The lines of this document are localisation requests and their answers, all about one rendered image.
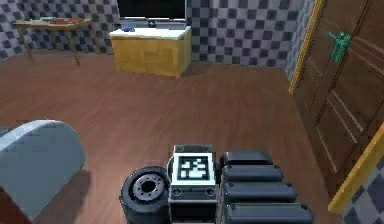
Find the red dish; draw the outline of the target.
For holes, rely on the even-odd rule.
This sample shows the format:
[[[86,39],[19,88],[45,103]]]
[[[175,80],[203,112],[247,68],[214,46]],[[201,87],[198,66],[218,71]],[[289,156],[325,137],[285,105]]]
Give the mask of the red dish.
[[[70,25],[82,23],[84,19],[82,18],[55,18],[50,21],[50,24],[53,25]]]

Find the pale grey rounded chair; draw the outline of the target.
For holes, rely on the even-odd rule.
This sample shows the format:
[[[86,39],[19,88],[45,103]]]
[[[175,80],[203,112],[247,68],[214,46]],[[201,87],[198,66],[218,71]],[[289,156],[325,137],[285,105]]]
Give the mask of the pale grey rounded chair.
[[[0,187],[35,219],[82,169],[79,134],[57,120],[34,120],[0,134]]]

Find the yellow wooden stand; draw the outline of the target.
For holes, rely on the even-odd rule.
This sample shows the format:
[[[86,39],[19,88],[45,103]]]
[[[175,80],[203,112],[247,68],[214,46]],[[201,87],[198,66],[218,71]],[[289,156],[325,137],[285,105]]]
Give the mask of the yellow wooden stand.
[[[184,29],[135,28],[109,33],[119,72],[179,78],[191,63],[191,27]]]

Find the black television set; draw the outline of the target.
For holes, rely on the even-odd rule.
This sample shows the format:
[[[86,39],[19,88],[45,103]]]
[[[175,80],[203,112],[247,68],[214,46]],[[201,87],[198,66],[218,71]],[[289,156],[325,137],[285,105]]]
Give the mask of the black television set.
[[[117,0],[119,17],[128,22],[186,22],[186,0]]]

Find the wooden side table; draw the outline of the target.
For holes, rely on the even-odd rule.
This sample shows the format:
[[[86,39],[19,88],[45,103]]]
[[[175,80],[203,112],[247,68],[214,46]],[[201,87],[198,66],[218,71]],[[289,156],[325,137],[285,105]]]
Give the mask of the wooden side table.
[[[55,31],[62,31],[65,33],[65,36],[68,40],[69,47],[71,49],[72,55],[74,57],[75,63],[77,66],[80,65],[80,61],[77,55],[77,50],[75,47],[75,44],[73,42],[73,37],[71,32],[77,29],[81,29],[83,27],[90,27],[92,34],[93,34],[93,40],[95,42],[95,52],[97,54],[101,53],[100,45],[98,44],[97,38],[96,38],[96,30],[94,28],[94,22],[92,19],[77,19],[76,23],[66,23],[66,24],[53,24],[52,21],[43,21],[43,20],[29,20],[29,21],[17,21],[14,22],[14,25],[18,31],[18,34],[21,38],[21,41],[24,45],[24,48],[27,52],[27,55],[31,61],[33,61],[33,56],[31,54],[30,48],[28,44],[25,41],[25,37],[23,34],[24,29],[34,29],[34,30],[46,30],[53,36],[53,33]]]

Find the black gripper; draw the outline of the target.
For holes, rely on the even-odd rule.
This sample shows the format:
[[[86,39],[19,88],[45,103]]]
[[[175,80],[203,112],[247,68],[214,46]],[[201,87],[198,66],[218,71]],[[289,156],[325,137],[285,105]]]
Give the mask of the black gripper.
[[[119,196],[127,224],[169,224],[169,187],[163,167],[146,166],[129,175]]]

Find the brown wooden room door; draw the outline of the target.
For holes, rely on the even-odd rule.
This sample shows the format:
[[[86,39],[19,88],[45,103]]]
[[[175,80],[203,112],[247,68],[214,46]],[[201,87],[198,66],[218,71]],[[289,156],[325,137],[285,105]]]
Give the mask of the brown wooden room door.
[[[351,35],[338,64],[329,32]],[[316,0],[290,92],[339,214],[383,156],[384,0]]]

